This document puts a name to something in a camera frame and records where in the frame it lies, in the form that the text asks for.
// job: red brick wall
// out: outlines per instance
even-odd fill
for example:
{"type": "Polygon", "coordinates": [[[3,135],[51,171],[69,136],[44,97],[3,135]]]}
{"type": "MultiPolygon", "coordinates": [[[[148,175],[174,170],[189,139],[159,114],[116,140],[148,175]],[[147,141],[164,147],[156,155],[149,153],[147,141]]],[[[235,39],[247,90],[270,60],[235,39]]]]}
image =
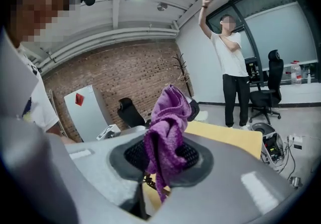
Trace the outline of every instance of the red brick wall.
{"type": "Polygon", "coordinates": [[[187,88],[178,77],[181,73],[172,58],[180,54],[174,40],[135,41],[99,48],[75,57],[47,73],[46,90],[54,93],[59,118],[74,141],[79,134],[69,117],[64,96],[87,85],[94,85],[103,95],[107,109],[121,130],[127,128],[119,118],[118,100],[132,99],[138,112],[146,120],[162,89],[173,84],[188,95],[187,88]]]}

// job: table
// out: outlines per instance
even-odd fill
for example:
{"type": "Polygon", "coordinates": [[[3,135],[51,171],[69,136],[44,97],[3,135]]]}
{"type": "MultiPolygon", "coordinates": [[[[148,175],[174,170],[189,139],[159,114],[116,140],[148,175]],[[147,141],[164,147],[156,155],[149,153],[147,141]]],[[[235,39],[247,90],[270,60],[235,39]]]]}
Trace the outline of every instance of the table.
{"type": "MultiPolygon", "coordinates": [[[[261,132],[232,129],[198,121],[189,122],[185,132],[240,147],[255,158],[260,159],[261,132]]],[[[162,203],[157,191],[147,184],[143,184],[143,190],[148,195],[154,209],[158,210],[162,203]]]]}

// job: shoe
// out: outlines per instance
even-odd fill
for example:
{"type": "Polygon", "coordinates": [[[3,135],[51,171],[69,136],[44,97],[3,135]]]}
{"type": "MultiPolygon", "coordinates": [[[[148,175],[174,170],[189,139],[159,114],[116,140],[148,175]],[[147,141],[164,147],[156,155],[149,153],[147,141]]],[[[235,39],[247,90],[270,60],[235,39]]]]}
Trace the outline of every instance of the shoe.
{"type": "Polygon", "coordinates": [[[250,130],[250,125],[240,126],[240,129],[249,131],[250,130]]]}

